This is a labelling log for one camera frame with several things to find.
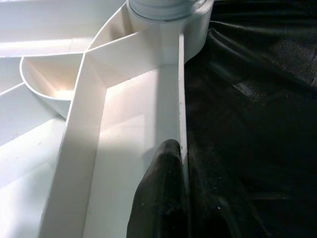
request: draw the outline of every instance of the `black rubber piece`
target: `black rubber piece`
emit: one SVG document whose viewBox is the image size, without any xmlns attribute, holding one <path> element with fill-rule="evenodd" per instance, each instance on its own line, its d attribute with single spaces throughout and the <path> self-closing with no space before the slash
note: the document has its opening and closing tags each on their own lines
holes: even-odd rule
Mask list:
<svg viewBox="0 0 317 238">
<path fill-rule="evenodd" d="M 186 238 L 184 178 L 176 140 L 163 142 L 133 199 L 127 238 Z"/>
<path fill-rule="evenodd" d="M 317 237 L 317 1 L 216 1 L 185 98 L 193 237 Z"/>
</svg>

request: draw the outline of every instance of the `black cloth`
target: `black cloth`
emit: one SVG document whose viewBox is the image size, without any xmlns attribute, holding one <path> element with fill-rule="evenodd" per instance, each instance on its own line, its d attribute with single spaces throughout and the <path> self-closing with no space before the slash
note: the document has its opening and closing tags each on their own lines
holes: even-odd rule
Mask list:
<svg viewBox="0 0 317 238">
<path fill-rule="evenodd" d="M 185 65 L 193 237 L 317 237 L 317 1 L 219 0 Z"/>
</svg>

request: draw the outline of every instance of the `white tube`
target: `white tube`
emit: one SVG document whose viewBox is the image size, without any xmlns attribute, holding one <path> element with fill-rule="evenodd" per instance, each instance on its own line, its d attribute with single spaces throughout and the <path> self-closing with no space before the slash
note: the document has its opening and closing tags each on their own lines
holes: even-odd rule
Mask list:
<svg viewBox="0 0 317 238">
<path fill-rule="evenodd" d="M 176 20 L 189 16 L 199 0 L 128 0 L 138 15 L 152 20 Z"/>
</svg>

